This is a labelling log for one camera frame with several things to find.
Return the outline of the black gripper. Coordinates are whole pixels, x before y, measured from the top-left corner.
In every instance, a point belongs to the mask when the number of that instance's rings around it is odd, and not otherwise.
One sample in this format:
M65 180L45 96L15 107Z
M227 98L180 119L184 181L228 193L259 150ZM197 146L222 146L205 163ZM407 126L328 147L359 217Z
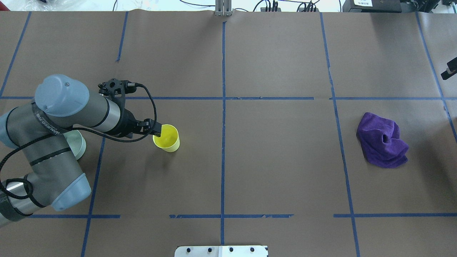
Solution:
M146 135L147 133L160 138L162 124L150 119L137 120L132 112L125 109L120 117L119 124L116 126L116 137L132 138L134 134Z

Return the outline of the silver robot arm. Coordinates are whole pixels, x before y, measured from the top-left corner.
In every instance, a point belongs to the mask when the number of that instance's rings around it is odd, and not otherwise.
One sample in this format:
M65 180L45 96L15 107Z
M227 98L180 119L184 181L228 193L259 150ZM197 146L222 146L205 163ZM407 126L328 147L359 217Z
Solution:
M66 75L50 75L27 104L1 116L1 142L12 148L1 160L22 151L32 168L29 174L1 182L1 226L21 221L51 206L63 211L85 200L91 187L73 154L65 133L87 131L116 142L135 142L161 136L162 124L154 118L138 120L125 107L127 94L141 83L110 79L98 92Z

